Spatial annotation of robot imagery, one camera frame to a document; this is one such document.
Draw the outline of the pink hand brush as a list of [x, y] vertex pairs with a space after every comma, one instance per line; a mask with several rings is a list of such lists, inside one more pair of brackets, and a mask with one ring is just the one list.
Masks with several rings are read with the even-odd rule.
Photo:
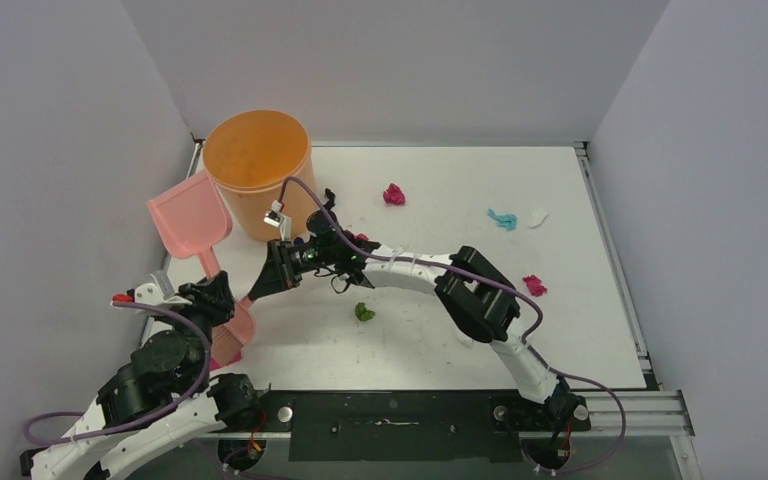
[[247, 297], [239, 299], [235, 304], [232, 318], [212, 330], [211, 358], [227, 358], [237, 352], [243, 353], [243, 348], [254, 339], [256, 324], [251, 315], [252, 301]]

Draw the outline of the pink plastic dustpan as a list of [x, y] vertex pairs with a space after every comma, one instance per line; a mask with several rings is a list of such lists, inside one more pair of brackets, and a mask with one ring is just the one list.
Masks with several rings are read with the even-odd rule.
[[148, 200], [146, 206], [172, 257], [196, 257], [208, 279], [220, 272], [214, 247], [230, 235], [233, 222], [206, 170]]

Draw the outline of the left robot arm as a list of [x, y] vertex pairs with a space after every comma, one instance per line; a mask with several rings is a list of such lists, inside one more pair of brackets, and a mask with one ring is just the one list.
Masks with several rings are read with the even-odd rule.
[[235, 299], [225, 271], [172, 287], [162, 273], [115, 294], [112, 306], [167, 324], [130, 355], [57, 439], [23, 433], [28, 479], [125, 479], [142, 465], [203, 434], [242, 431], [266, 419], [260, 393], [241, 373], [212, 373], [213, 330]]

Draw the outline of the magenta scrap near right arm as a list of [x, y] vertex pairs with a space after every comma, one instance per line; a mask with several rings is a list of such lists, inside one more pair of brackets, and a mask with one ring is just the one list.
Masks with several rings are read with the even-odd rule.
[[522, 278], [522, 281], [529, 294], [533, 297], [541, 297], [548, 292], [543, 281], [536, 275], [525, 276]]

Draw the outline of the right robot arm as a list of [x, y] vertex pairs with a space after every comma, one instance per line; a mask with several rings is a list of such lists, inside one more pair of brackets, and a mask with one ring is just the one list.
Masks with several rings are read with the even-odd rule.
[[528, 421], [565, 430], [589, 411], [567, 379], [528, 345], [533, 327], [520, 317], [512, 284], [478, 250], [463, 246], [443, 255], [410, 255], [342, 229], [335, 215], [318, 211], [307, 220], [301, 244], [270, 240], [264, 265], [249, 290], [251, 301], [298, 287], [304, 275], [329, 273], [347, 286], [397, 288], [436, 297], [458, 331], [488, 345], [511, 375]]

